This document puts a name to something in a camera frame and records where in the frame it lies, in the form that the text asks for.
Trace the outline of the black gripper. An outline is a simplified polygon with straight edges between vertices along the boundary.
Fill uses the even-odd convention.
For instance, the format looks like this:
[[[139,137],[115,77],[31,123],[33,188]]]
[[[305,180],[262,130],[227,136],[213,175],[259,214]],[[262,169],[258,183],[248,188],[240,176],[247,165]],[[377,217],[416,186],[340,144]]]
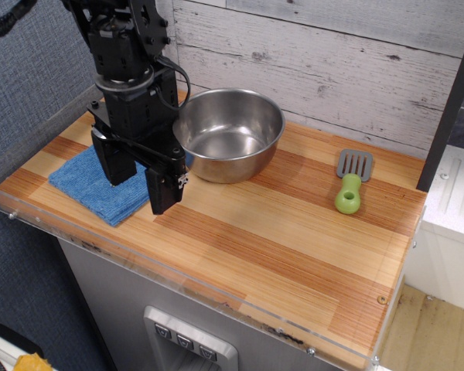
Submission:
[[[147,70],[128,81],[100,74],[96,87],[104,101],[89,111],[95,123],[91,137],[104,174],[118,186],[145,166],[154,215],[180,203],[186,184],[185,154],[172,126],[179,116],[176,76],[169,68]]]

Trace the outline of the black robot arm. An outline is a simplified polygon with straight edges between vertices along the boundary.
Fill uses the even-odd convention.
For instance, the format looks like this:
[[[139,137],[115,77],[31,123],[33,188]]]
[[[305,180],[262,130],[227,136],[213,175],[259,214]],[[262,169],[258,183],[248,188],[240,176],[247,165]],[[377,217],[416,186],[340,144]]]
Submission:
[[[180,202],[185,152],[172,127],[184,103],[176,75],[186,72],[163,56],[168,22],[154,1],[65,1],[96,67],[104,101],[93,103],[94,149],[108,181],[117,186],[145,167],[155,215]]]

